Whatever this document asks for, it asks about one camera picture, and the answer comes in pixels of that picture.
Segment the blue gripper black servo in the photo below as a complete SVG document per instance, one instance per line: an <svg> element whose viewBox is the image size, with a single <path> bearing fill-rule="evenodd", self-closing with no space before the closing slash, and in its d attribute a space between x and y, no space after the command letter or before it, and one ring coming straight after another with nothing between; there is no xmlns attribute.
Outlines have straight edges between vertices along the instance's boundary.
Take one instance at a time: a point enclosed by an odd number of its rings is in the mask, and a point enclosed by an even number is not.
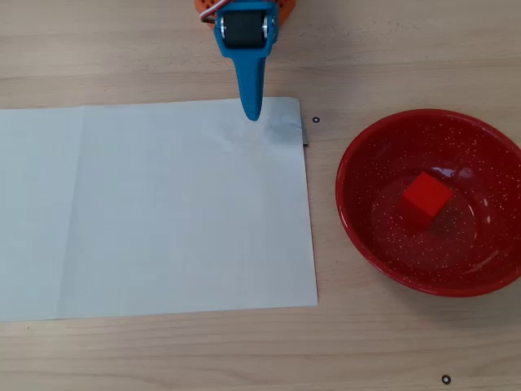
<svg viewBox="0 0 521 391"><path fill-rule="evenodd" d="M261 116L265 63L278 33L275 2L230 2L217 12L217 45L234 64L240 101L250 121Z"/></svg>

